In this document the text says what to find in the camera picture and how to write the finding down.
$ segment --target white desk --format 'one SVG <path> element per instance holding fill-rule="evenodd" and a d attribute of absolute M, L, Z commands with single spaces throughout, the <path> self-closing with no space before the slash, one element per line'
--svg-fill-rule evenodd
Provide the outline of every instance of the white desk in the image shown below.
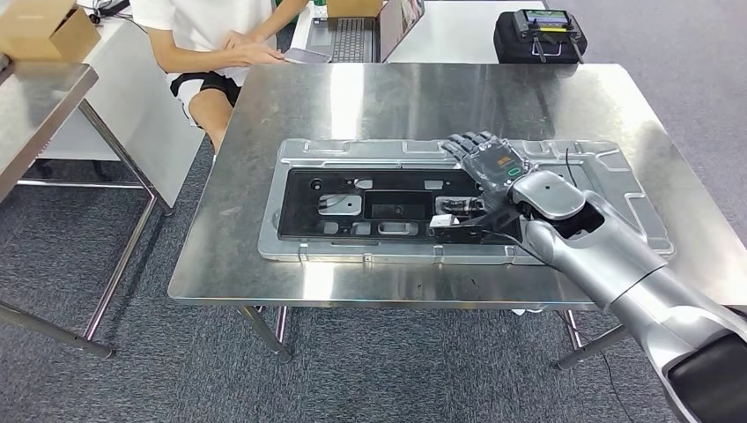
<path fill-rule="evenodd" d="M 504 11 L 544 9 L 538 1 L 429 1 L 423 19 L 412 28 L 390 63 L 497 63 L 492 35 Z M 300 14 L 292 47 L 304 48 L 314 5 Z"/>
<path fill-rule="evenodd" d="M 78 3 L 90 5 L 91 0 Z M 137 26 L 123 19 L 103 19 L 99 34 L 101 41 L 84 60 L 99 74 L 99 82 L 85 98 L 173 206 L 204 132 L 189 126 L 153 58 L 148 37 Z M 40 158 L 118 160 L 77 110 Z"/>

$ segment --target cardboard box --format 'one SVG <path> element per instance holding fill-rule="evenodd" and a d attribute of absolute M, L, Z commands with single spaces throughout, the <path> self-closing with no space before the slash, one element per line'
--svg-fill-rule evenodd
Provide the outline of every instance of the cardboard box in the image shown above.
<path fill-rule="evenodd" d="M 100 38 L 75 0 L 16 0 L 0 16 L 0 52 L 13 60 L 80 63 Z"/>
<path fill-rule="evenodd" d="M 327 0 L 327 16 L 330 18 L 379 16 L 383 0 Z"/>

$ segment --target black panel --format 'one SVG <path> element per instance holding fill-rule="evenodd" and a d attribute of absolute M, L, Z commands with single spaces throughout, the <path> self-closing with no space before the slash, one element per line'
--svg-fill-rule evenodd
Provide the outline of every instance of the black panel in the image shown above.
<path fill-rule="evenodd" d="M 370 180 L 370 188 L 356 187 L 356 181 Z M 425 181 L 442 181 L 442 189 L 425 189 Z M 285 185 L 285 198 L 280 214 L 277 236 L 280 239 L 344 240 L 405 240 L 433 242 L 427 234 L 435 214 L 436 197 L 479 197 L 482 192 L 472 178 L 462 170 L 371 170 L 371 169 L 292 169 Z M 321 215 L 320 199 L 324 195 L 361 196 L 361 213 Z M 484 214 L 467 213 L 460 221 Z M 325 234 L 325 222 L 337 225 L 333 234 Z M 416 234 L 381 234 L 382 222 L 405 222 L 417 226 Z M 354 234 L 353 225 L 366 223 L 370 232 Z M 518 221 L 503 229 L 519 232 Z M 484 242 L 505 244 L 504 240 Z"/>

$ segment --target laptop screen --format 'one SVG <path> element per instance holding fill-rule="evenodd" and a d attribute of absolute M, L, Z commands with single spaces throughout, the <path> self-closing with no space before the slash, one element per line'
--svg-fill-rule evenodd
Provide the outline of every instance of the laptop screen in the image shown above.
<path fill-rule="evenodd" d="M 381 62 L 395 51 L 405 35 L 423 17 L 424 0 L 389 0 L 379 15 Z"/>

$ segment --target robotic hand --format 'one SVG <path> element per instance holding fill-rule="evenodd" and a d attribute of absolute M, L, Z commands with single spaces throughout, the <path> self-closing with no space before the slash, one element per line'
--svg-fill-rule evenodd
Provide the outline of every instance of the robotic hand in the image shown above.
<path fill-rule="evenodd" d="M 518 209 L 523 248 L 627 328 L 684 421 L 747 421 L 745 320 L 678 281 L 604 198 L 535 171 L 506 140 L 468 133 L 443 148 L 484 187 L 487 211 L 506 202 Z M 508 161 L 521 172 L 504 172 Z"/>

